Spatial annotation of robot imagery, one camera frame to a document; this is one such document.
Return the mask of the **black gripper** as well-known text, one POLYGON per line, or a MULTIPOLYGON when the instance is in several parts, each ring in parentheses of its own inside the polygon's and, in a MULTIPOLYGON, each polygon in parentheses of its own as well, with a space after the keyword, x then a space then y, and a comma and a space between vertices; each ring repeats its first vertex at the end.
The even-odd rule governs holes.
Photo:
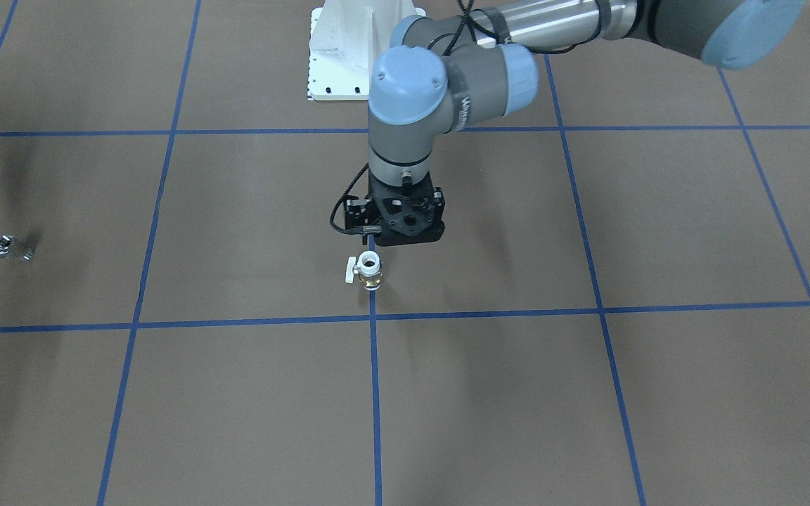
POLYGON ((369 223, 380 227, 373 234, 377 247, 431 243, 443 236, 446 199, 430 174, 410 186, 392 186, 370 173, 368 189, 375 209, 369 223))

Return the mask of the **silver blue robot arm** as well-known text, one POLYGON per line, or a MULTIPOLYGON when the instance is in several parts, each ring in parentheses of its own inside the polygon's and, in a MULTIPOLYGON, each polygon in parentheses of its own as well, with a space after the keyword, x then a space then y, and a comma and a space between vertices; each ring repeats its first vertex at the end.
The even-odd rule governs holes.
POLYGON ((368 99, 368 193, 346 190, 338 233, 381 247, 435 242, 446 200, 432 183, 436 137, 534 102, 536 55, 597 39, 640 39, 722 70, 752 66, 791 31, 801 1, 517 1, 457 17, 412 15, 374 62, 368 99))

